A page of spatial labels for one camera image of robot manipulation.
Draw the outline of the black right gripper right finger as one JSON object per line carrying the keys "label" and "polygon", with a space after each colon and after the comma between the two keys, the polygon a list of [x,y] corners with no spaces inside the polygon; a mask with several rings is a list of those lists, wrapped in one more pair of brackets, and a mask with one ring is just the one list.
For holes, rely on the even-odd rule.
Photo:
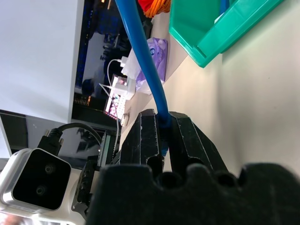
{"label": "black right gripper right finger", "polygon": [[168,145],[172,171],[182,179],[192,164],[203,165],[213,174],[228,174],[215,144],[195,125],[186,114],[170,112],[171,127]]}

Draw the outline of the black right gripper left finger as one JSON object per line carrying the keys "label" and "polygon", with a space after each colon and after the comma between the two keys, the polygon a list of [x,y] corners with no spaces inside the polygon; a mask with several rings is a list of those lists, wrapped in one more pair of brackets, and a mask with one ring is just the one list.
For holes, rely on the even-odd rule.
{"label": "black right gripper left finger", "polygon": [[161,144],[156,114],[153,109],[140,113],[121,147],[121,164],[161,166]]}

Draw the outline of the green plastic bin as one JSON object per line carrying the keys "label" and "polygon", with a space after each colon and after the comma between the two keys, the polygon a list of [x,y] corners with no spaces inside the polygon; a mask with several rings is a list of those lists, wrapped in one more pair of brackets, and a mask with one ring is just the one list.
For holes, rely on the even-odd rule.
{"label": "green plastic bin", "polygon": [[169,33],[200,67],[227,51],[284,0],[172,0]]}

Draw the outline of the blue item in bin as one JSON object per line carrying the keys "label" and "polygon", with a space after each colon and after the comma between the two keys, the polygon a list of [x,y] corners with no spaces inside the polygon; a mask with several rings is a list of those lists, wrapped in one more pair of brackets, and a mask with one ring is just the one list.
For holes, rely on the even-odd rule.
{"label": "blue item in bin", "polygon": [[220,0],[219,14],[222,15],[231,4],[232,0]]}

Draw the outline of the small round white object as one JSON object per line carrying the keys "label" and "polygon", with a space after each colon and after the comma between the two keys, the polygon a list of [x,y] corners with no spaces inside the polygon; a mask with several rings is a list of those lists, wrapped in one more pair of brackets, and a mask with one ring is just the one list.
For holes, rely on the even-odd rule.
{"label": "small round white object", "polygon": [[130,116],[130,114],[128,112],[124,113],[122,115],[121,120],[120,120],[120,124],[122,127],[126,127],[128,125],[129,116]]}

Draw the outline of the phone with pink picture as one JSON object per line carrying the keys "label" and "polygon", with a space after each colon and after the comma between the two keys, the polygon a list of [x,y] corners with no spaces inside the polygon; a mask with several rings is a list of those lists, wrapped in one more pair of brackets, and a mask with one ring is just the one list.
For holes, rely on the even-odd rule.
{"label": "phone with pink picture", "polygon": [[114,119],[118,119],[117,116],[113,116],[110,114],[110,111],[112,109],[112,106],[114,104],[113,102],[113,97],[112,97],[112,94],[111,94],[111,89],[112,89],[112,86],[111,85],[107,85],[105,86],[105,89],[108,91],[109,93],[109,98],[107,99],[106,101],[106,104],[105,104],[105,110],[104,110],[104,113]]}

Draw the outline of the white power strip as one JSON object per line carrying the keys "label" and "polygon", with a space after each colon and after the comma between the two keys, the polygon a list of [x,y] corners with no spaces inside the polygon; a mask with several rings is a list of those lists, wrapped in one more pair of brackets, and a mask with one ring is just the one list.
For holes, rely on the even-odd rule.
{"label": "white power strip", "polygon": [[112,82],[111,94],[114,104],[110,114],[121,120],[125,113],[125,103],[135,94],[136,81],[128,77],[115,76]]}

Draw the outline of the white plastic wrapper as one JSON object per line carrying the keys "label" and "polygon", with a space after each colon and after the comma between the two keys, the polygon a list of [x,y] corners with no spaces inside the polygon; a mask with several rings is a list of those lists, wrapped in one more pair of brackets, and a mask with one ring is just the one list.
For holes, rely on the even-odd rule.
{"label": "white plastic wrapper", "polygon": [[139,73],[141,72],[141,67],[138,63],[138,60],[136,58],[136,55],[135,55],[135,52],[133,49],[131,49],[131,51],[127,57],[128,57],[128,60],[125,64],[125,67],[123,67],[121,72],[123,75],[126,75],[127,77],[136,80]]}

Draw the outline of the purple tissue pack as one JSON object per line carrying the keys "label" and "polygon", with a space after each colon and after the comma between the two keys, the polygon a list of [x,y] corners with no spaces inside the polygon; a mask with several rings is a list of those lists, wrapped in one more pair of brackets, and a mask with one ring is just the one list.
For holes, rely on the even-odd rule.
{"label": "purple tissue pack", "polygon": [[[157,69],[158,77],[161,83],[164,84],[167,65],[168,42],[166,39],[151,37],[147,40],[147,43]],[[137,92],[151,95],[151,90],[141,69],[139,69],[139,73],[135,81]]]}

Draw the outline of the dark glass cabinet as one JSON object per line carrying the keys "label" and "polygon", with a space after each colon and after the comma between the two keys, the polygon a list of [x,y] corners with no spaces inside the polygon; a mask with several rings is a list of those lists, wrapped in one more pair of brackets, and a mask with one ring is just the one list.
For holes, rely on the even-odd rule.
{"label": "dark glass cabinet", "polygon": [[121,75],[117,59],[128,56],[131,44],[115,0],[81,0],[72,121],[114,130],[116,120],[104,113],[108,96],[100,84]]}

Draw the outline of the red object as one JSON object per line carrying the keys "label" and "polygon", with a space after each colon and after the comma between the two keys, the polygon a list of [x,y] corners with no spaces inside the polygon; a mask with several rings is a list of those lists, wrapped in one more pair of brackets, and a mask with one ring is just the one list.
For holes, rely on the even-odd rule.
{"label": "red object", "polygon": [[146,12],[150,9],[154,0],[138,0],[139,5],[141,6],[143,12]]}

